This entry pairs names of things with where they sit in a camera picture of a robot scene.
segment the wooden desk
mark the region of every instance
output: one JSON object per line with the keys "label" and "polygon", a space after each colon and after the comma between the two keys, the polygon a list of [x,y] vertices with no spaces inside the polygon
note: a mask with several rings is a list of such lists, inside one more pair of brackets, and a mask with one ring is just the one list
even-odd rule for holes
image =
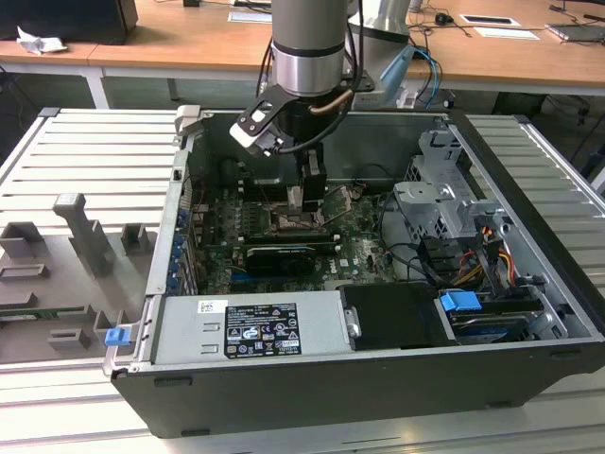
{"label": "wooden desk", "polygon": [[[548,10],[548,0],[432,0],[446,8],[457,24],[460,13],[509,16],[523,28],[571,23]],[[567,4],[580,18],[603,15],[603,7]],[[271,33],[270,25],[227,22],[228,5],[184,8],[181,0],[137,0],[138,27],[127,45],[68,44],[71,51],[36,57],[15,43],[0,42],[0,64],[7,71],[84,76],[95,105],[109,107],[104,77],[255,80]],[[434,25],[434,11],[409,14],[408,23]],[[429,37],[432,55],[443,68],[442,88],[605,96],[605,47],[561,44],[547,30],[534,31],[540,41],[483,38],[472,28],[467,38],[458,28],[435,28]],[[424,38],[412,37],[418,45]],[[414,61],[407,81],[416,86],[428,76],[424,61]]]}
{"label": "wooden desk", "polygon": [[[459,14],[512,17],[519,28],[544,28],[546,24],[571,24],[569,17],[548,9],[550,4],[562,2],[546,0],[433,0],[436,9],[448,9],[460,26],[467,26]],[[570,14],[581,22],[582,14],[603,16],[605,8],[597,5],[567,3]],[[409,24],[431,21],[435,11],[426,10],[423,15],[408,14]],[[605,46],[598,44],[561,44],[558,36],[549,30],[532,31],[540,41],[483,38],[472,28],[465,28],[473,38],[467,38],[455,27],[435,28],[428,37],[432,56],[443,67],[443,80],[451,88],[477,90],[477,85],[488,83],[519,85],[516,90],[535,93],[539,87],[553,90],[599,88],[605,92]],[[424,37],[412,32],[418,45],[424,45]],[[426,77],[420,61],[415,61],[409,71],[410,78]]]}

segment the blue drive bracket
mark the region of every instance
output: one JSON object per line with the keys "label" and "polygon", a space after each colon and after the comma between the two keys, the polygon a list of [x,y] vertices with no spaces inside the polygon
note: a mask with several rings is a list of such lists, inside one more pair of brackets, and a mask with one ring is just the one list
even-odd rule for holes
{"label": "blue drive bracket", "polygon": [[108,347],[124,347],[130,345],[130,328],[112,328],[107,330],[105,345]]}
{"label": "blue drive bracket", "polygon": [[481,310],[483,308],[473,291],[446,291],[440,299],[446,312],[450,310]]}

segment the white table leg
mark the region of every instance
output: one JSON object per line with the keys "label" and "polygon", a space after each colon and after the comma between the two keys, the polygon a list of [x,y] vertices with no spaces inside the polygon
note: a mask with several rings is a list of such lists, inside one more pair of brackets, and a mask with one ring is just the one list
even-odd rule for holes
{"label": "white table leg", "polygon": [[598,175],[591,183],[598,195],[601,195],[605,191],[605,168],[602,168]]}
{"label": "white table leg", "polygon": [[177,89],[177,81],[174,79],[166,79],[168,82],[168,93],[170,94],[170,100],[178,101],[181,99],[179,96],[179,90]]}
{"label": "white table leg", "polygon": [[110,102],[107,99],[105,88],[103,87],[103,74],[101,71],[87,71],[84,77],[88,82],[88,88],[93,96],[95,107],[97,109],[110,109]]}

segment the warning label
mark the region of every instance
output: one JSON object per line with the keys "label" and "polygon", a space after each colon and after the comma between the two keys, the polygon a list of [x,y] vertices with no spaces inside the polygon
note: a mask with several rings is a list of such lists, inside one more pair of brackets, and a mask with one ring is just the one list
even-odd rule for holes
{"label": "warning label", "polygon": [[296,305],[227,306],[225,356],[229,359],[300,355]]}

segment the computer case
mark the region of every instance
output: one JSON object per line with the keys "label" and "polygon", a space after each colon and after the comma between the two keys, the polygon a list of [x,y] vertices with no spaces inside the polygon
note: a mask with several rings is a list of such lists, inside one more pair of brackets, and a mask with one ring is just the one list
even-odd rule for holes
{"label": "computer case", "polygon": [[136,26],[134,0],[0,0],[0,39],[14,40],[17,26],[64,42],[124,44]]}

